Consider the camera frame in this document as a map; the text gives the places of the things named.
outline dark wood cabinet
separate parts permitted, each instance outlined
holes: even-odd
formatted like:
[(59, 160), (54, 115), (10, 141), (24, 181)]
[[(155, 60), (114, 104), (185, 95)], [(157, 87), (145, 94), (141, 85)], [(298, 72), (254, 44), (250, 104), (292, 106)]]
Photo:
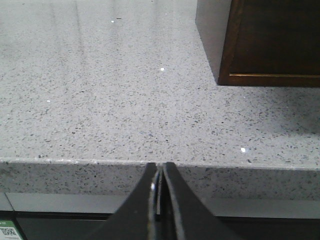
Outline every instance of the dark wood cabinet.
[(320, 87), (320, 1), (198, 0), (219, 85)]

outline sticker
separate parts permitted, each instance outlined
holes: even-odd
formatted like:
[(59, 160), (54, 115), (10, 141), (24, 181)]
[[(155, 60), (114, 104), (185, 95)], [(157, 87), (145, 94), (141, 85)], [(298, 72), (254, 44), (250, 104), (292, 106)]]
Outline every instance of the sticker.
[(23, 240), (13, 221), (0, 220), (0, 240)]

